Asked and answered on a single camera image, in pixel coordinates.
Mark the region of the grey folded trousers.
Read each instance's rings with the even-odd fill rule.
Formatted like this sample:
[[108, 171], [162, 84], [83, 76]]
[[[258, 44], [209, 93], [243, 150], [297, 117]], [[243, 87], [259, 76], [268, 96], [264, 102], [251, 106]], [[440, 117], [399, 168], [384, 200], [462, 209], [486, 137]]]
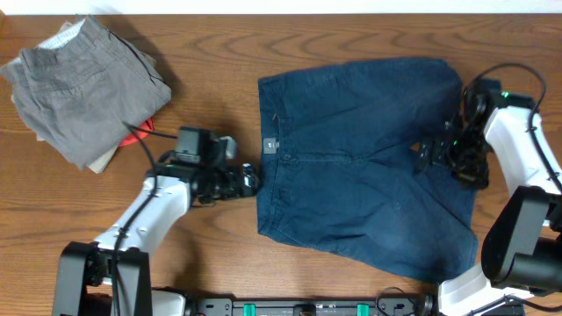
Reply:
[[23, 48], [1, 67], [19, 117], [79, 169], [116, 147], [171, 99], [149, 56], [92, 16]]

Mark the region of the navy blue shorts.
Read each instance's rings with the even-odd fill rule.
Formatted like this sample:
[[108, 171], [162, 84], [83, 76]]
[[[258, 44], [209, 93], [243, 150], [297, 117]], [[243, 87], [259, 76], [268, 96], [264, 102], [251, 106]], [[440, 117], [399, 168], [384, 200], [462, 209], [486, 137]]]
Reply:
[[257, 230], [429, 283], [470, 269], [476, 193], [445, 168], [416, 172], [413, 147], [457, 112], [446, 61], [353, 61], [258, 82], [263, 185]]

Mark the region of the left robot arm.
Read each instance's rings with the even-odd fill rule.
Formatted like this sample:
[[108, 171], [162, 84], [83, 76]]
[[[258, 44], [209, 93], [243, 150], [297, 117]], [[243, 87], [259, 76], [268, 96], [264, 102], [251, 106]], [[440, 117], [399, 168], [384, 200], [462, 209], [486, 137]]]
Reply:
[[150, 258], [194, 200], [213, 205], [253, 197], [260, 180], [252, 164], [231, 164], [237, 144], [230, 136], [183, 126], [175, 139], [174, 149], [148, 158], [140, 194], [110, 228], [63, 249], [54, 315], [197, 314], [188, 295], [152, 286]]

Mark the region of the red folded garment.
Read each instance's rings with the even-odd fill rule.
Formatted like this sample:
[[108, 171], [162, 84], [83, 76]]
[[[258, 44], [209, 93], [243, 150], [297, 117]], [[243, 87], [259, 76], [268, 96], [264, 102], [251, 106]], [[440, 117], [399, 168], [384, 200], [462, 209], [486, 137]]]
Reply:
[[119, 147], [126, 147], [138, 142], [138, 139], [143, 140], [149, 134], [155, 130], [154, 121], [152, 118], [148, 118], [144, 123], [138, 126], [138, 130], [133, 133], [129, 133], [120, 143]]

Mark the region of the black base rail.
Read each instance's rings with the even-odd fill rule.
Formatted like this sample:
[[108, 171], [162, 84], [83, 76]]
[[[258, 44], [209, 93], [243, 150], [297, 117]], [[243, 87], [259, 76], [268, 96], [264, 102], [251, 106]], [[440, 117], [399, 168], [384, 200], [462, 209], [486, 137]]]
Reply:
[[266, 300], [194, 298], [171, 288], [152, 290], [154, 315], [176, 316], [428, 316], [437, 315], [429, 296], [385, 294], [373, 300]]

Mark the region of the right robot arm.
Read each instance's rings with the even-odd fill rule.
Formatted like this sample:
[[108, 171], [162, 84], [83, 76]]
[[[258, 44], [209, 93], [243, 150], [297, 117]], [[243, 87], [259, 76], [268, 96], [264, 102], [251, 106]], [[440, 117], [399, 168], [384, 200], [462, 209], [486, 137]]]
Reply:
[[522, 315], [531, 302], [561, 290], [561, 239], [541, 235], [561, 231], [561, 167], [541, 128], [539, 103], [476, 79], [464, 92], [464, 108], [441, 138], [421, 142], [414, 170], [440, 166], [478, 190], [488, 185], [486, 156], [493, 152], [509, 190], [509, 201], [482, 244], [480, 262], [442, 282], [436, 296], [414, 305], [417, 315]]

